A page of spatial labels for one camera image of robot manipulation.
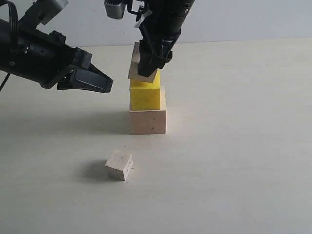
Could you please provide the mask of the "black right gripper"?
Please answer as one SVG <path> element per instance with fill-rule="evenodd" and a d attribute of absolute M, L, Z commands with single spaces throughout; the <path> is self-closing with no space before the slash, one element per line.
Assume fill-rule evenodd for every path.
<path fill-rule="evenodd" d="M 148 16 L 139 26 L 140 60 L 138 74 L 149 77 L 155 70 L 163 69 L 173 57 L 172 48 L 181 34 L 182 18 L 178 16 Z"/>

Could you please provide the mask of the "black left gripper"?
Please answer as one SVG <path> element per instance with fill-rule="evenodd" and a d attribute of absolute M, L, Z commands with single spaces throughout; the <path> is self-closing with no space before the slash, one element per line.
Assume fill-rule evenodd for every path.
<path fill-rule="evenodd" d="M 70 47 L 66 36 L 39 30 L 21 32 L 21 76 L 50 89 L 109 93 L 113 80 L 91 63 L 92 54 Z"/>

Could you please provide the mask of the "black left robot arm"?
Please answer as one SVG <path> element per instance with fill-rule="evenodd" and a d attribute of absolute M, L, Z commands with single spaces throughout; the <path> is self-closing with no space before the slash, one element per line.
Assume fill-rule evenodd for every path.
<path fill-rule="evenodd" d="M 11 41 L 10 24 L 0 21 L 0 69 L 38 83 L 44 89 L 111 91 L 113 80 L 96 68 L 92 54 L 65 43 L 57 31 L 50 34 L 37 29 L 19 28 Z"/>

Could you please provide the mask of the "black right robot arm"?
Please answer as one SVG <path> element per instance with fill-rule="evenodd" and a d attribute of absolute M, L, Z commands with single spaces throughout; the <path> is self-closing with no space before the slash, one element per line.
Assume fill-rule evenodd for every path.
<path fill-rule="evenodd" d="M 152 11 L 140 24 L 138 74 L 149 77 L 173 57 L 172 48 L 194 3 L 193 0 L 147 0 Z"/>

